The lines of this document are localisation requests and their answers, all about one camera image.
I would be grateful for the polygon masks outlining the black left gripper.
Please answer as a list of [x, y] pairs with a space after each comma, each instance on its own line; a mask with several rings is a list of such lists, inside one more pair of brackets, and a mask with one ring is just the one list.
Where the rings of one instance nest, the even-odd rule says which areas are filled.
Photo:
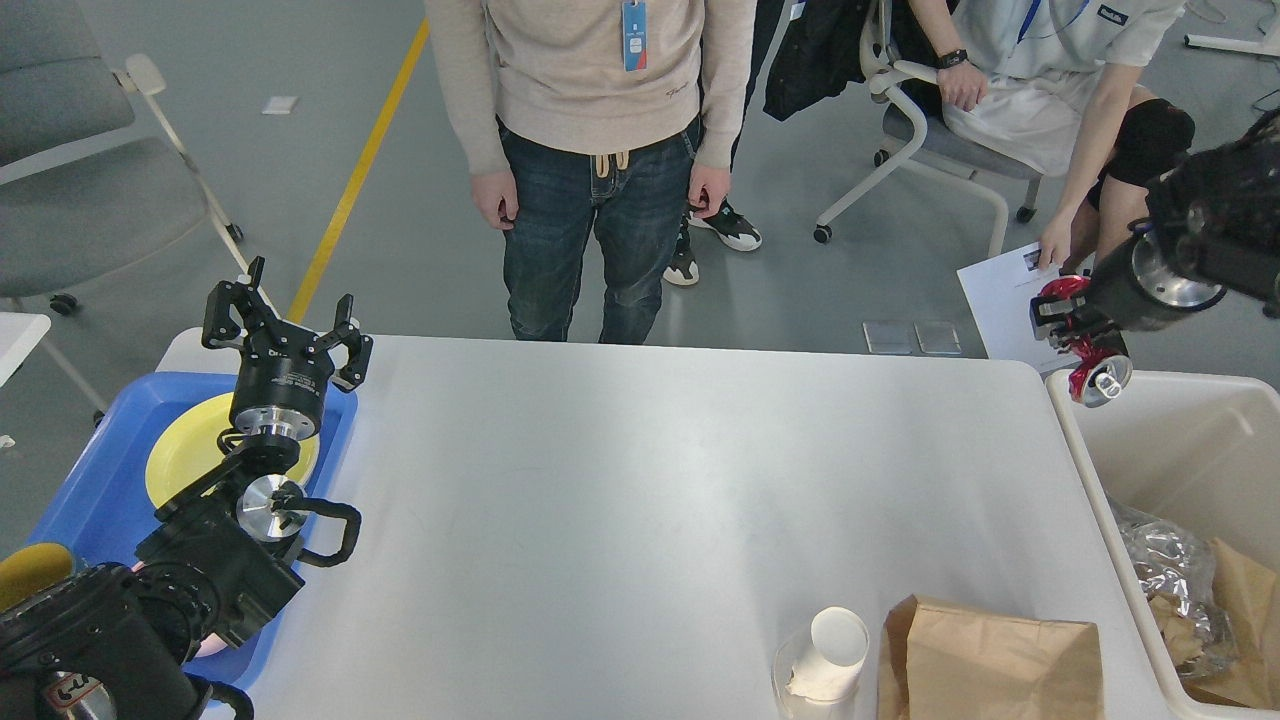
[[[342, 392], [353, 392], [366, 379], [372, 337], [355, 318], [355, 296], [343, 295], [333, 327], [315, 340], [315, 356], [291, 356], [274, 350], [244, 348], [253, 342], [283, 348], [284, 322], [261, 292], [266, 258], [255, 258], [234, 281], [219, 281], [205, 306], [201, 345], [237, 348], [241, 365], [228, 419], [244, 436], [262, 433], [302, 441], [323, 427], [329, 379]], [[346, 361], [338, 366], [332, 350], [342, 346]]]

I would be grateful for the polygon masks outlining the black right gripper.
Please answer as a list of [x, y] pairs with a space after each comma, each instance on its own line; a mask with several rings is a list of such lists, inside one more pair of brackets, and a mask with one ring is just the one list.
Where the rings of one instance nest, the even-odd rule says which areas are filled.
[[1120, 329], [1161, 331], [1213, 307], [1226, 293], [1221, 284], [1175, 273], [1155, 233], [1146, 232], [1134, 234], [1094, 265], [1085, 297], [1033, 297], [1032, 333], [1037, 341], [1060, 346], [1060, 354], [1082, 365], [1130, 357]]

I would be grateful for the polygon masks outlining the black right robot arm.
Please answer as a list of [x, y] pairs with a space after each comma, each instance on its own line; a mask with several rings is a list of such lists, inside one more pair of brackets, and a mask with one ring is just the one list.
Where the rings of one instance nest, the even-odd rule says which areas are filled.
[[1089, 275], [1061, 275], [1030, 301], [1034, 337], [1060, 352], [1117, 351], [1235, 292], [1277, 316], [1277, 111], [1240, 138], [1187, 156], [1147, 184], [1146, 214]]

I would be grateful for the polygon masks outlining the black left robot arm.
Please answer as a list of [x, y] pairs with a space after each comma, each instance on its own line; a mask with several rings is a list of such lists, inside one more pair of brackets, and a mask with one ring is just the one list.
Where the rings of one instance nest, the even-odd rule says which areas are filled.
[[256, 258], [207, 299], [201, 342], [239, 370], [227, 429], [236, 445], [155, 511], [136, 565], [101, 562], [17, 582], [3, 601], [5, 719], [198, 719], [211, 701], [253, 716], [241, 689], [186, 671], [215, 635], [239, 647], [301, 591], [297, 562], [349, 560], [362, 518], [289, 479], [323, 427], [326, 391], [367, 374], [372, 337], [343, 296], [319, 334], [279, 318]]

